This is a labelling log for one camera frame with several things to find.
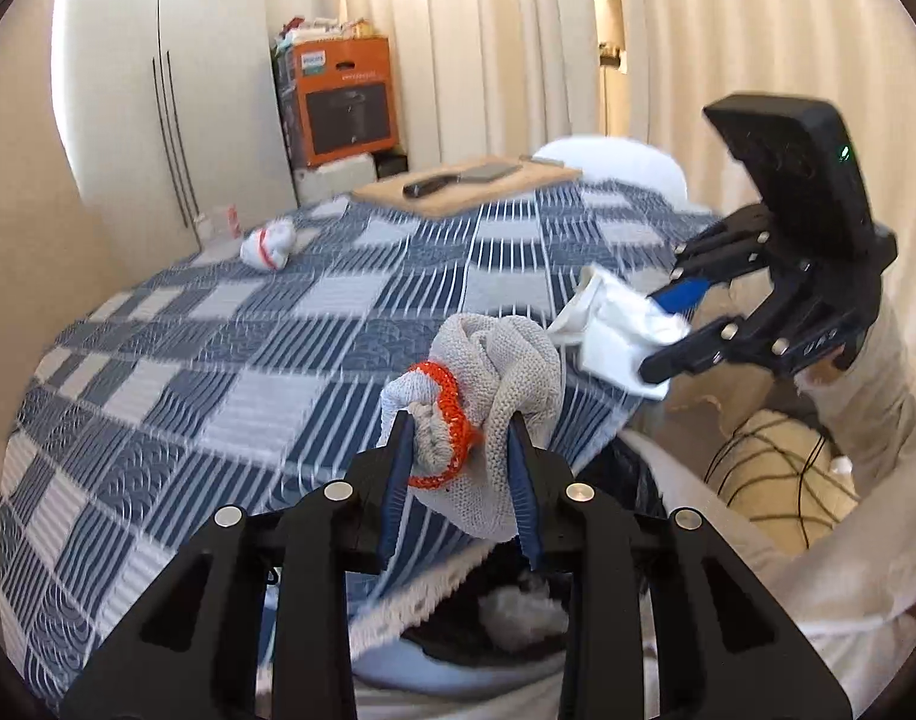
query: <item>silver screw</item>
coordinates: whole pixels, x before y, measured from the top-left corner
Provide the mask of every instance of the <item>silver screw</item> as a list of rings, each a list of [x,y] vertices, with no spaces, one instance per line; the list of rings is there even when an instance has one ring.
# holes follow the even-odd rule
[[[704,525],[704,519],[694,509],[679,509],[675,512],[675,525],[685,531],[696,531]]]
[[[215,523],[221,528],[230,528],[241,522],[244,515],[237,506],[223,506],[215,512]]]
[[[332,482],[325,488],[325,498],[329,501],[346,501],[351,498],[354,488],[347,482]]]
[[[591,498],[594,498],[594,488],[591,485],[586,485],[581,482],[575,482],[573,485],[568,485],[567,490],[565,490],[567,496],[573,500],[578,501],[578,503],[585,503]]]

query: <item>knife handle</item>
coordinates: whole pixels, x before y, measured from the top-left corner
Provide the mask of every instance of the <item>knife handle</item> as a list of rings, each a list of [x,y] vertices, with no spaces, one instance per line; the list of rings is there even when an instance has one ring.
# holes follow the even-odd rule
[[[410,199],[419,200],[421,197],[426,197],[428,194],[435,193],[435,191],[445,189],[448,184],[454,184],[457,181],[457,173],[442,173],[441,175],[433,175],[430,178],[424,178],[421,181],[408,184],[401,192]]]

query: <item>wooden cutting board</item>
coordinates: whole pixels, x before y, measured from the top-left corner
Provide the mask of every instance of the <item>wooden cutting board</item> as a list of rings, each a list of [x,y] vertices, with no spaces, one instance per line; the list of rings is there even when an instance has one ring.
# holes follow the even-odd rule
[[[515,163],[521,165],[520,170],[506,175],[504,178],[491,181],[488,184],[451,184],[445,189],[440,189],[434,194],[421,197],[418,200],[411,200],[402,194],[402,190],[408,184],[415,181],[421,181],[422,178],[429,178],[432,175],[440,175],[445,172],[461,172],[468,170],[469,167],[478,167],[491,162]],[[382,181],[376,181],[368,184],[361,189],[352,191],[355,199],[365,202],[377,203],[378,205],[388,205],[392,208],[399,208],[402,211],[411,211],[428,218],[450,217],[465,211],[468,208],[476,208],[479,205],[492,200],[504,199],[514,194],[522,194],[524,191],[531,191],[538,187],[558,184],[562,181],[574,181],[581,178],[581,171],[573,167],[557,167],[556,165],[542,165],[538,162],[528,162],[526,160],[507,159],[507,157],[480,157],[470,162],[463,162],[459,165],[448,165],[435,167],[434,170],[420,170],[419,172],[399,173],[392,175]]]

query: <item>wardrobe door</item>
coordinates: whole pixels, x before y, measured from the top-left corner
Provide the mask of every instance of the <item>wardrobe door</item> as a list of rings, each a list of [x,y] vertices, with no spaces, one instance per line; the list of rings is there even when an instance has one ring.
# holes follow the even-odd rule
[[[58,0],[55,38],[80,196],[130,276],[146,278],[197,248],[162,137],[157,0]]]
[[[298,205],[272,78],[265,0],[160,0],[162,62],[181,167],[202,211],[243,226]]]

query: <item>blue and white checkered blanket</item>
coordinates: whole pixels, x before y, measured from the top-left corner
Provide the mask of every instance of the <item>blue and white checkered blanket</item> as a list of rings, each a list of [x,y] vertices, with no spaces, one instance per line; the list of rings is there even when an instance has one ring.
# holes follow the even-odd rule
[[[35,372],[5,457],[0,599],[8,655],[51,706],[216,508],[291,506],[375,445],[382,386],[445,317],[547,326],[591,262],[651,290],[710,217],[612,181],[445,220],[347,199],[293,220],[304,250],[278,274],[233,251],[179,263],[64,330]],[[637,404],[569,362],[551,448],[581,464]],[[351,613],[471,541],[409,496],[389,570],[349,576]]]

